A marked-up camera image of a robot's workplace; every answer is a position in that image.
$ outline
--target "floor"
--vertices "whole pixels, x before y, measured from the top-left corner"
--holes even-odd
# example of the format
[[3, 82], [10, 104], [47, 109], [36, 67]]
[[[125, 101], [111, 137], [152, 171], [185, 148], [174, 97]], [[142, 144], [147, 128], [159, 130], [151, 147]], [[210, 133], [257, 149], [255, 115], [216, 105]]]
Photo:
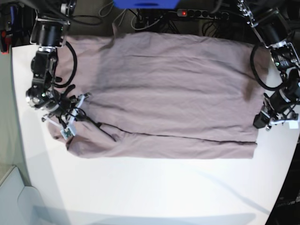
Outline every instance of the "floor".
[[[74, 15], [98, 15], [101, 7], [111, 2], [111, 0], [78, 0]], [[181, 0], [178, 8], [192, 9], [211, 9], [213, 1], [211, 0]], [[98, 27], [86, 27], [72, 24], [70, 35], [94, 35], [94, 36], [112, 36], [113, 20], [122, 12], [122, 9], [114, 7], [111, 13], [103, 19], [103, 23]], [[133, 33], [134, 30], [130, 26], [132, 14], [127, 12], [124, 22], [121, 25], [121, 31], [125, 33]], [[86, 20], [86, 22], [95, 23], [96, 19]], [[199, 22], [176, 22], [176, 26], [181, 33], [189, 33], [197, 35], [199, 33]]]
[[5, 176], [5, 174], [9, 169], [10, 169], [9, 165], [0, 164], [0, 180]]

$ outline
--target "black cable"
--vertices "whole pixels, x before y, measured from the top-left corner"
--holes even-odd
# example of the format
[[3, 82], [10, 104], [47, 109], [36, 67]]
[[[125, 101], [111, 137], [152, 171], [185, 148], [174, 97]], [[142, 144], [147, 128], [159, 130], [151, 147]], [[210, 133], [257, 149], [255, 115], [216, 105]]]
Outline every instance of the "black cable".
[[[261, 0], [260, 2], [258, 2], [259, 5], [256, 5], [255, 8], [253, 8], [251, 11], [253, 14], [257, 13], [259, 10], [263, 9], [266, 5], [266, 3], [270, 3], [273, 1], [269, 1], [269, 0]], [[284, 1], [277, 1], [276, 4], [274, 5], [270, 5], [270, 8], [280, 8], [280, 6], [283, 4]]]
[[202, 25], [202, 27], [201, 27], [201, 31], [202, 31], [202, 35], [204, 36], [204, 26], [206, 25], [206, 24], [208, 24], [209, 22], [205, 22], [203, 25]]
[[295, 39], [295, 35], [296, 35], [296, 31], [293, 31], [291, 33], [291, 36], [289, 37], [291, 39], [291, 41], [293, 41]]
[[219, 9], [221, 8], [222, 3], [223, 3], [223, 0], [218, 0], [215, 8], [210, 13], [213, 14], [213, 13], [216, 13], [217, 11], [219, 11]]
[[170, 20], [171, 21], [171, 24], [175, 27], [176, 31], [178, 34], [180, 34], [180, 31], [178, 30], [177, 26], [175, 25], [174, 21], [173, 20]]
[[70, 78], [68, 79], [68, 81], [66, 83], [64, 83], [64, 84], [54, 83], [53, 84], [54, 87], [56, 87], [56, 88], [66, 88], [67, 86], [69, 86], [71, 84], [72, 80], [74, 79], [76, 71], [77, 71], [78, 61], [77, 61], [76, 52], [68, 41], [66, 42], [66, 46], [68, 47], [68, 49], [70, 50], [70, 52], [72, 53], [72, 56], [73, 56], [73, 70], [72, 70], [72, 74], [71, 74]]
[[215, 37], [215, 38], [217, 37], [217, 34], [218, 34], [220, 28], [221, 28], [221, 24], [218, 25], [218, 27], [216, 28], [216, 31], [213, 33], [212, 37]]
[[102, 19], [99, 16], [95, 16], [95, 15], [74, 15], [74, 16], [72, 16], [72, 18], [94, 18], [94, 19], [99, 20], [99, 22], [97, 22], [97, 23], [88, 23], [89, 24], [88, 26], [98, 26], [98, 25], [102, 24]]
[[56, 98], [55, 90], [54, 90], [54, 85], [51, 85], [51, 89], [52, 89], [51, 91], [52, 91], [52, 94], [53, 94], [54, 102], [59, 106], [59, 108], [60, 108], [64, 113], [66, 113], [67, 115], [76, 118], [76, 116], [72, 115], [71, 113], [68, 112], [68, 110], [66, 110], [64, 107], [61, 106], [59, 100]]
[[122, 131], [122, 132], [130, 134], [130, 135], [145, 135], [145, 136], [155, 136], [155, 137], [175, 137], [175, 138], [185, 138], [185, 139], [201, 140], [201, 141], [206, 140], [206, 139], [201, 139], [201, 138], [197, 138], [197, 137], [185, 137], [185, 136], [174, 136], [174, 135], [154, 135], [154, 134], [147, 134], [147, 133], [129, 132], [129, 131], [123, 130], [123, 129], [121, 129], [117, 126], [111, 125], [111, 124], [107, 124], [107, 123], [101, 123], [101, 124], [116, 128], [119, 131]]
[[86, 117], [86, 120], [90, 123], [92, 123], [95, 127], [97, 127], [100, 131], [102, 131], [103, 133], [105, 133], [106, 135], [108, 135], [111, 139], [113, 139], [114, 142], [117, 142], [116, 139], [114, 139], [113, 136], [111, 136], [109, 133], [107, 133], [106, 131], [104, 131], [103, 129], [101, 129], [101, 125], [102, 123], [96, 123], [94, 120], [92, 120], [89, 116]]
[[242, 37], [241, 37], [241, 42], [244, 42], [244, 39], [245, 39], [245, 30], [246, 30], [246, 28], [245, 28], [245, 23], [243, 23], [243, 33], [242, 33]]
[[92, 16], [92, 17], [97, 18], [99, 20], [98, 23], [88, 23], [88, 22], [82, 22], [82, 21], [75, 20], [75, 19], [73, 19], [75, 16], [68, 17], [65, 14], [62, 14], [56, 8], [54, 8], [53, 5], [48, 2], [48, 0], [45, 0], [45, 4], [47, 5], [47, 7], [50, 9], [51, 12], [58, 15], [60, 18], [62, 18], [64, 20], [72, 21], [74, 23], [77, 23], [77, 24], [80, 24], [80, 25], [85, 25], [85, 26], [98, 26], [102, 23], [102, 19], [100, 17], [97, 17], [97, 16]]
[[285, 107], [291, 107], [292, 105], [300, 105], [300, 102], [299, 101], [294, 101], [294, 102], [288, 102], [284, 105], [281, 105], [278, 109], [278, 111], [281, 111], [283, 108]]
[[212, 29], [212, 30], [207, 34], [208, 37], [213, 37], [214, 34], [217, 32], [218, 27], [216, 27], [214, 24], [213, 24], [213, 26], [214, 26], [215, 30]]
[[229, 13], [229, 14], [232, 14], [232, 15], [237, 15], [237, 16], [240, 16], [240, 17], [243, 17], [243, 18], [245, 18], [245, 16], [243, 16], [242, 14], [239, 14], [239, 13], [233, 12], [233, 11], [231, 11], [231, 10], [222, 9], [222, 12]]
[[206, 22], [205, 24], [203, 24], [203, 26], [206, 26], [207, 24], [210, 24], [205, 30], [204, 30], [204, 33], [203, 33], [203, 36], [206, 36], [206, 32], [214, 25], [215, 21], [209, 21], [209, 22]]
[[286, 116], [288, 116], [291, 112], [294, 112], [294, 108], [296, 107], [296, 105], [294, 105], [292, 108], [290, 108], [288, 114]]
[[256, 68], [255, 68], [255, 65], [254, 65], [254, 56], [255, 56], [255, 53], [257, 51], [257, 49], [261, 46], [261, 43], [258, 43], [254, 46], [254, 48], [252, 49], [252, 52], [251, 52], [251, 55], [250, 55], [250, 66], [251, 66], [251, 69], [252, 69], [252, 72], [253, 72], [253, 75], [254, 75], [254, 78], [256, 79], [256, 81], [258, 82], [258, 84], [260, 86], [262, 86], [264, 89], [266, 90], [270, 90], [270, 91], [277, 91], [279, 89], [282, 89], [285, 84], [284, 83], [281, 83], [279, 86], [277, 87], [269, 87], [267, 86], [259, 77], [257, 71], [256, 71]]
[[140, 17], [131, 9], [128, 9], [129, 12], [133, 13], [136, 16], [137, 21], [141, 21]]
[[85, 118], [87, 117], [87, 114], [86, 114], [86, 112], [83, 109], [78, 108], [78, 107], [74, 107], [74, 109], [77, 109], [77, 110], [81, 111], [83, 113], [84, 117]]
[[168, 23], [168, 28], [167, 31], [170, 30], [173, 34], [176, 34], [175, 29], [170, 25], [170, 23]]
[[173, 34], [178, 33], [177, 30], [172, 26], [172, 24], [170, 23], [170, 21], [168, 21], [168, 27], [173, 32]]
[[232, 28], [232, 23], [231, 21], [220, 21], [220, 29], [217, 32], [216, 36], [218, 38], [226, 38], [229, 34], [233, 34], [233, 32], [230, 32]]

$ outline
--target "garment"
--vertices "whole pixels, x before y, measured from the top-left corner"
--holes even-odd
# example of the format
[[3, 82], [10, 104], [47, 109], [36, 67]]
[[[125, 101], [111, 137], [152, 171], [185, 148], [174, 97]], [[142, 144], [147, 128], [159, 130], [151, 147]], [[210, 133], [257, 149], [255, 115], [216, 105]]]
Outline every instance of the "garment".
[[[252, 123], [264, 90], [250, 68], [252, 45], [150, 32], [68, 41], [78, 57], [70, 95], [90, 92], [83, 109], [107, 124], [101, 129], [115, 139], [91, 123], [77, 122], [69, 152], [84, 158], [253, 156], [257, 130]], [[66, 47], [58, 54], [56, 75], [66, 81], [72, 55]], [[267, 51], [257, 52], [262, 79], [269, 61]], [[49, 128], [63, 141], [57, 128]]]

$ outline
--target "wire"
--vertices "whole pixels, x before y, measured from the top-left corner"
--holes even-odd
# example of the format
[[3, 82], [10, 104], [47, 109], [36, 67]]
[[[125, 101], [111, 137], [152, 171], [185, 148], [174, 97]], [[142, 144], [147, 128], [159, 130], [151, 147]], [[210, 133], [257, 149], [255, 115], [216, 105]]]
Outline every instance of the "wire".
[[128, 9], [128, 10], [129, 10], [129, 12], [131, 12], [132, 14], [134, 14], [134, 15], [136, 16], [136, 19], [137, 19], [138, 21], [141, 20], [140, 17], [138, 16], [138, 14], [136, 14], [133, 10], [131, 10], [131, 9]]
[[221, 8], [221, 5], [223, 3], [223, 0], [218, 0], [217, 5], [215, 6], [215, 8], [210, 12], [210, 13], [216, 13], [217, 11], [219, 11], [219, 9]]
[[243, 17], [243, 18], [245, 18], [245, 16], [244, 16], [244, 15], [242, 15], [242, 14], [239, 14], [239, 13], [236, 13], [236, 12], [233, 12], [233, 11], [231, 11], [231, 10], [222, 9], [222, 12], [224, 12], [224, 13], [230, 13], [230, 14], [232, 14], [232, 15], [237, 15], [237, 16], [240, 16], [240, 17]]
[[221, 28], [221, 24], [218, 25], [218, 27], [216, 28], [216, 31], [211, 36], [216, 38], [220, 28]]
[[215, 23], [215, 21], [207, 21], [202, 25], [202, 35], [206, 36], [206, 32], [212, 25]]
[[[209, 29], [210, 29], [212, 26], [214, 26], [214, 22], [210, 23], [210, 25], [205, 29], [205, 31], [204, 31], [204, 36], [206, 36], [207, 32], [209, 31]], [[213, 31], [214, 31], [214, 30], [211, 30], [211, 31], [207, 34], [207, 36], [209, 36]]]
[[257, 51], [257, 49], [261, 46], [261, 43], [258, 43], [254, 46], [254, 48], [252, 49], [252, 52], [251, 52], [251, 55], [250, 55], [250, 66], [251, 66], [251, 69], [252, 69], [252, 72], [253, 72], [253, 75], [254, 75], [254, 78], [256, 79], [256, 81], [258, 82], [258, 84], [260, 86], [262, 86], [264, 89], [266, 90], [270, 90], [270, 91], [277, 91], [283, 87], [285, 87], [285, 84], [284, 83], [281, 83], [279, 86], [277, 87], [269, 87], [267, 86], [259, 77], [257, 71], [256, 71], [256, 68], [255, 68], [255, 65], [254, 65], [254, 56], [255, 56], [255, 53]]
[[227, 38], [229, 34], [233, 34], [234, 32], [231, 31], [232, 23], [230, 20], [218, 20], [219, 29], [215, 34], [216, 38]]
[[79, 111], [81, 111], [82, 113], [83, 113], [83, 116], [84, 116], [84, 118], [86, 118], [87, 117], [87, 114], [86, 114], [86, 112], [83, 110], [83, 109], [81, 109], [81, 108], [78, 108], [78, 107], [74, 107], [73, 109], [76, 109], [76, 110], [79, 110]]
[[175, 29], [175, 27], [173, 27], [173, 25], [170, 23], [169, 20], [168, 20], [168, 22], [167, 22], [167, 25], [168, 25], [168, 29], [169, 29], [170, 31], [172, 31], [173, 34], [178, 33], [178, 31]]
[[133, 20], [135, 19], [135, 16], [132, 18], [131, 22], [130, 22], [130, 25], [131, 27], [134, 29], [134, 30], [146, 30], [150, 27], [153, 27], [154, 25], [156, 25], [164, 16], [162, 15], [158, 20], [156, 20], [154, 23], [152, 23], [151, 25], [148, 25], [146, 27], [143, 27], [143, 28], [135, 28], [134, 25], [132, 24], [133, 23]]
[[207, 34], [208, 37], [213, 37], [213, 36], [215, 35], [215, 33], [218, 31], [219, 26], [216, 27], [214, 24], [213, 24], [213, 26], [214, 26], [215, 29], [212, 29], [212, 30]]
[[284, 105], [281, 105], [279, 108], [278, 108], [278, 111], [281, 111], [283, 108], [285, 107], [291, 107], [292, 105], [300, 105], [300, 101], [293, 101], [293, 102], [288, 102]]
[[55, 95], [55, 89], [54, 89], [54, 85], [51, 85], [51, 91], [52, 91], [52, 94], [53, 94], [53, 99], [55, 101], [55, 103], [59, 106], [59, 108], [66, 114], [68, 114], [69, 116], [72, 116], [74, 118], [76, 118], [76, 116], [72, 115], [71, 113], [68, 112], [68, 110], [66, 110], [64, 107], [61, 106], [61, 104], [59, 103], [59, 100], [56, 98], [56, 95]]
[[[110, 6], [108, 9], [108, 12], [103, 15], [102, 14], [103, 10], [106, 9], [108, 6]], [[102, 8], [100, 8], [100, 10], [98, 12], [99, 17], [107, 17], [111, 13], [113, 6], [114, 6], [113, 1], [111, 1], [110, 3], [108, 3], [105, 6], [103, 6]]]
[[178, 33], [178, 34], [180, 34], [180, 32], [179, 32], [178, 28], [176, 27], [176, 25], [175, 25], [174, 21], [173, 21], [173, 20], [170, 20], [170, 21], [171, 21], [171, 24], [173, 24], [173, 26], [175, 27], [175, 29], [176, 29], [177, 33]]
[[121, 26], [121, 24], [123, 23], [123, 21], [124, 21], [124, 18], [125, 18], [125, 15], [126, 15], [126, 13], [127, 13], [127, 9], [124, 9], [114, 20], [113, 20], [113, 22], [112, 23], [116, 23], [116, 21], [120, 18], [120, 16], [122, 16], [121, 17], [121, 20], [120, 20], [120, 22], [119, 22], [119, 24], [118, 24], [118, 27], [119, 26]]
[[72, 82], [72, 80], [75, 77], [76, 71], [77, 71], [77, 56], [76, 56], [76, 52], [74, 50], [74, 48], [71, 46], [71, 44], [67, 41], [66, 42], [66, 46], [68, 47], [68, 49], [71, 51], [72, 56], [73, 56], [73, 70], [72, 70], [72, 74], [70, 76], [70, 78], [68, 79], [68, 81], [64, 84], [56, 84], [54, 83], [54, 87], [56, 88], [66, 88], [67, 86], [69, 86]]
[[94, 18], [94, 19], [99, 20], [98, 23], [90, 23], [91, 25], [93, 24], [96, 26], [96, 25], [100, 25], [102, 23], [102, 19], [95, 15], [74, 15], [72, 18], [80, 18], [80, 17], [81, 18]]
[[51, 12], [53, 12], [54, 14], [58, 15], [60, 18], [80, 24], [80, 25], [85, 25], [85, 26], [98, 26], [102, 23], [102, 19], [100, 17], [96, 17], [99, 22], [97, 23], [88, 23], [88, 22], [82, 22], [82, 21], [78, 21], [73, 19], [74, 17], [69, 17], [66, 16], [65, 14], [62, 14], [61, 12], [59, 12], [51, 3], [48, 2], [48, 0], [45, 0], [45, 4], [47, 5], [47, 7], [50, 9]]
[[241, 42], [244, 42], [244, 39], [245, 39], [245, 31], [246, 31], [246, 24], [243, 23], [243, 33], [242, 33], [242, 37], [241, 37]]
[[114, 139], [113, 136], [111, 136], [109, 133], [107, 133], [106, 131], [104, 131], [103, 129], [101, 129], [101, 125], [102, 123], [96, 123], [94, 120], [92, 120], [89, 116], [87, 116], [85, 118], [86, 121], [91, 122], [95, 127], [97, 127], [100, 131], [102, 131], [103, 133], [105, 133], [106, 135], [108, 135], [111, 139], [113, 139], [114, 142], [117, 142], [116, 139]]
[[290, 109], [290, 111], [288, 112], [288, 114], [286, 116], [288, 116], [291, 112], [294, 112], [294, 108], [296, 107], [296, 104]]
[[266, 5], [267, 1], [268, 0], [261, 0], [259, 2], [259, 5], [251, 10], [253, 12], [253, 14], [257, 13], [259, 10], [261, 10]]
[[175, 138], [185, 138], [185, 139], [193, 139], [193, 140], [201, 140], [201, 141], [204, 140], [204, 139], [197, 138], [197, 137], [174, 136], [174, 135], [154, 135], [154, 134], [147, 134], [147, 133], [129, 132], [129, 131], [123, 130], [123, 129], [121, 129], [117, 126], [111, 125], [111, 124], [101, 123], [101, 125], [107, 125], [107, 126], [113, 127], [113, 128], [118, 129], [119, 131], [122, 131], [127, 134], [131, 134], [131, 135], [145, 135], [145, 136], [155, 136], [155, 137], [175, 137]]

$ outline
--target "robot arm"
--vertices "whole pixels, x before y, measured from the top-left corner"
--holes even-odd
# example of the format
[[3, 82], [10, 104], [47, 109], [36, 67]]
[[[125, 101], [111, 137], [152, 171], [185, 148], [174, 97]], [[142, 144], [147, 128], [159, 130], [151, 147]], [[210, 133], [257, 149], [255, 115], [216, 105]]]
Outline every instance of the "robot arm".
[[[89, 95], [79, 97], [67, 97], [68, 93], [75, 88], [71, 82], [77, 69], [77, 57], [72, 46], [66, 42], [66, 35], [71, 24], [71, 16], [75, 9], [75, 0], [52, 0], [52, 8], [59, 13], [53, 13], [48, 5], [41, 0], [23, 0], [36, 9], [37, 17], [33, 32], [30, 38], [32, 44], [38, 45], [36, 56], [31, 62], [33, 79], [31, 88], [26, 92], [26, 100], [35, 109], [44, 109], [48, 112], [42, 120], [48, 120], [60, 127], [61, 134], [65, 139], [75, 136], [76, 130], [73, 126], [74, 120], [84, 119], [78, 110], [85, 98]], [[70, 79], [65, 84], [58, 84], [61, 78], [55, 76], [55, 69], [58, 63], [57, 48], [67, 46], [74, 58], [74, 68]], [[66, 88], [59, 92], [54, 88]], [[51, 120], [57, 117], [59, 124]]]
[[274, 91], [274, 94], [270, 97], [265, 94], [262, 110], [255, 116], [253, 125], [256, 128], [267, 126], [267, 130], [270, 130], [272, 125], [288, 122], [291, 127], [298, 128], [299, 115], [291, 107], [298, 105], [300, 98], [300, 60], [290, 40], [292, 31], [277, 8], [257, 6], [244, 0], [238, 0], [237, 6], [261, 45], [270, 50], [282, 78], [282, 83], [277, 87], [268, 87], [259, 78], [254, 66], [254, 55], [259, 47], [256, 45], [250, 57], [251, 68], [258, 83], [263, 88]]

